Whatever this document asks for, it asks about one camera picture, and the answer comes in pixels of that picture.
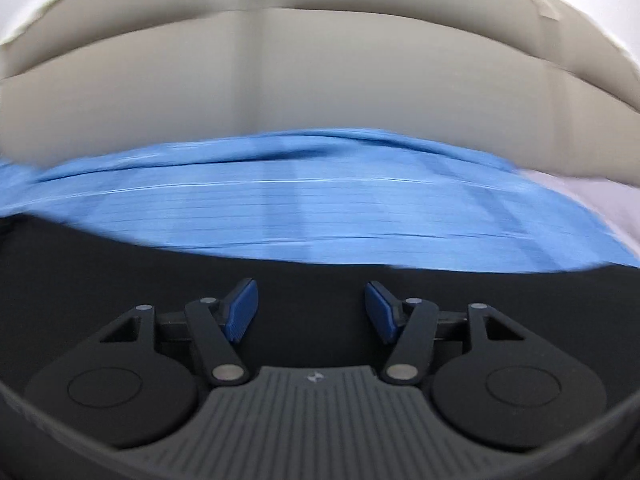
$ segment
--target gray ribbed plate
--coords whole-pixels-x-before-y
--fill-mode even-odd
[[[172,436],[120,455],[165,478],[219,480],[440,480],[520,458],[459,436],[417,388],[366,366],[264,367],[215,389]]]

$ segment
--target black circular disc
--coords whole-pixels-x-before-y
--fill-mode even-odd
[[[444,419],[492,447],[527,450],[573,431],[604,410],[599,378],[573,358],[521,342],[489,342],[435,375],[431,397]]]
[[[87,436],[126,448],[181,425],[195,408],[196,387],[180,363],[114,343],[53,362],[32,378],[25,398]]]

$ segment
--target logo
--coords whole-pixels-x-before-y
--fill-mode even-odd
[[[312,374],[306,376],[306,379],[308,381],[311,381],[312,383],[319,383],[320,381],[324,381],[324,375],[322,375],[320,372],[313,372]]]

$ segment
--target blue fabric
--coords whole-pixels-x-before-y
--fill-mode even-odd
[[[377,130],[161,144],[50,170],[0,164],[0,215],[205,254],[478,272],[638,261],[506,160]]]

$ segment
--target silver rivet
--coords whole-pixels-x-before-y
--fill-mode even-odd
[[[391,365],[386,369],[386,374],[398,381],[408,381],[418,375],[418,368],[412,365]]]
[[[244,370],[238,365],[220,365],[213,368],[211,375],[219,381],[235,381],[244,375]]]

